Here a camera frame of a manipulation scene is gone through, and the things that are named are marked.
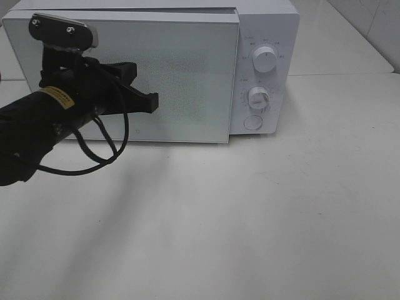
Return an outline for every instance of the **robotic arm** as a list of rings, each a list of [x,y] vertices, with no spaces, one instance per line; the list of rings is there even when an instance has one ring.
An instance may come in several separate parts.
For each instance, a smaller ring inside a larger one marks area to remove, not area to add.
[[[0,186],[29,180],[36,170],[65,176],[91,173],[113,163],[128,143],[128,113],[152,113],[158,94],[143,94],[131,87],[136,64],[100,64],[83,57],[97,46],[95,29],[82,22],[33,14],[31,36],[43,42],[40,90],[0,109]],[[122,114],[125,135],[116,149],[99,115]],[[110,145],[113,156],[103,159],[86,145],[79,128],[94,121]],[[74,134],[81,149],[97,166],[62,171],[40,165],[42,158],[64,138]]]

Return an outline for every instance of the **yellow label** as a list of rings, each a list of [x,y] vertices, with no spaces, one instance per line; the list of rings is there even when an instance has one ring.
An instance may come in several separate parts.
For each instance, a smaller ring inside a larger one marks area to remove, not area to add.
[[[72,100],[69,95],[64,92],[62,89],[59,89],[58,87],[55,86],[46,86],[42,89],[39,90],[39,92],[45,93],[55,100],[64,108],[64,109],[69,109],[75,105],[74,100]]]

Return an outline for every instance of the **white microwave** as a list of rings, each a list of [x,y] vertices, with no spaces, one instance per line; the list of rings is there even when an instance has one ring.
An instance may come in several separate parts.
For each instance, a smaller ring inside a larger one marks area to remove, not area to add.
[[[43,45],[28,31],[34,13],[83,21],[101,63],[137,64],[133,86],[159,94],[153,114],[129,116],[130,140],[227,143],[230,134],[276,130],[299,15],[290,0],[22,0],[2,19],[31,91]],[[103,116],[115,140],[122,116]],[[103,136],[94,124],[87,139]]]

